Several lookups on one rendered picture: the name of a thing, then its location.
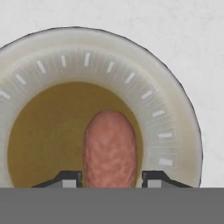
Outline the pink sausage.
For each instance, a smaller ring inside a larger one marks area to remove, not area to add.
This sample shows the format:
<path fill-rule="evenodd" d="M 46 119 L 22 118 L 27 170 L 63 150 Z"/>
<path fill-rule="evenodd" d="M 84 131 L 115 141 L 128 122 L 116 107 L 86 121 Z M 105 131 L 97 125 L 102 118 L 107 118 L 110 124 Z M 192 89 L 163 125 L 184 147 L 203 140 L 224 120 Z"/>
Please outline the pink sausage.
<path fill-rule="evenodd" d="M 136 136 L 122 113 L 102 111 L 87 126 L 84 136 L 84 173 L 88 187 L 135 186 Z"/>

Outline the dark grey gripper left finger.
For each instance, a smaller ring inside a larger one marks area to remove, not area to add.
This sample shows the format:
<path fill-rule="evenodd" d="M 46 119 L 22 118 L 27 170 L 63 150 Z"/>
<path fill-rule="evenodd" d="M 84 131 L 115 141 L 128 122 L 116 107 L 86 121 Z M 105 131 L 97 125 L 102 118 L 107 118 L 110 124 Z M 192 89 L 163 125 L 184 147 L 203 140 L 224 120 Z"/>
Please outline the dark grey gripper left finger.
<path fill-rule="evenodd" d="M 34 185 L 33 188 L 81 188 L 82 171 L 60 171 L 53 179 Z"/>

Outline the white plate with olive centre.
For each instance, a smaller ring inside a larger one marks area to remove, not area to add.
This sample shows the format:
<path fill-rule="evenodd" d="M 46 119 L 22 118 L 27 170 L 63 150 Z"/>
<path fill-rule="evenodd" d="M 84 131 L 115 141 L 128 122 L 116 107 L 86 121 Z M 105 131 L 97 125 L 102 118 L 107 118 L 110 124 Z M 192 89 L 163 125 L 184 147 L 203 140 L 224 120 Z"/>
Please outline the white plate with olive centre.
<path fill-rule="evenodd" d="M 0 187 L 35 186 L 60 171 L 82 171 L 87 186 L 85 132 L 106 110 L 122 113 L 135 132 L 134 187 L 142 171 L 200 185 L 200 127 L 172 72 L 124 37 L 70 27 L 0 48 Z"/>

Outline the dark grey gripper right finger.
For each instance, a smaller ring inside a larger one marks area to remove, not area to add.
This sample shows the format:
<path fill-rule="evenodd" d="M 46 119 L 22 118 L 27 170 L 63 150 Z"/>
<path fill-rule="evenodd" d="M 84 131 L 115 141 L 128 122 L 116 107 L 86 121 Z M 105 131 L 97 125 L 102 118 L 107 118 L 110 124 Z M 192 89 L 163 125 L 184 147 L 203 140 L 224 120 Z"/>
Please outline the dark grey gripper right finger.
<path fill-rule="evenodd" d="M 142 171 L 142 188 L 190 188 L 168 177 L 164 171 Z"/>

